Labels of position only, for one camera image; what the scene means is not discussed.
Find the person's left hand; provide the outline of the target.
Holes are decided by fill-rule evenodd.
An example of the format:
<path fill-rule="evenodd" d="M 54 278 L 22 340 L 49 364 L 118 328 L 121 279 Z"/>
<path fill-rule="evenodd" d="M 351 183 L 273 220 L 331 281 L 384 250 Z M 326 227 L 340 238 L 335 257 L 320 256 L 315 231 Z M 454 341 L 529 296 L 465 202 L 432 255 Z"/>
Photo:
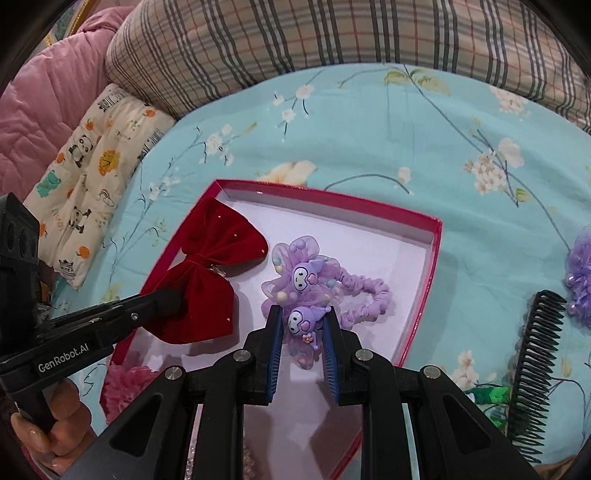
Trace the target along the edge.
<path fill-rule="evenodd" d="M 57 384 L 49 407 L 56 422 L 48 433 L 20 413 L 13 413 L 10 421 L 35 463 L 51 478 L 57 478 L 86 452 L 97 435 L 91 427 L 90 410 L 80 401 L 79 390 L 71 380 Z"/>

